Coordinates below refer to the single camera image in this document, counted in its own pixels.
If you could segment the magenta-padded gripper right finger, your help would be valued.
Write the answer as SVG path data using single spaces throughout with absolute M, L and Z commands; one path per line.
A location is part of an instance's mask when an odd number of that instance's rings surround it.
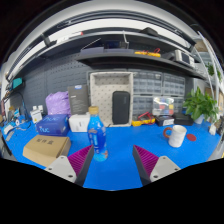
M 180 170 L 167 156 L 158 157 L 137 145 L 133 146 L 132 155 L 143 186 Z

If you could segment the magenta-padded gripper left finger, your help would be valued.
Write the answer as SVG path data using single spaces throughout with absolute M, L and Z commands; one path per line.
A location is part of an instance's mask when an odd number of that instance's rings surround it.
M 87 146 L 68 157 L 59 156 L 46 168 L 46 171 L 82 186 L 85 182 L 93 155 L 94 147 L 92 145 Z

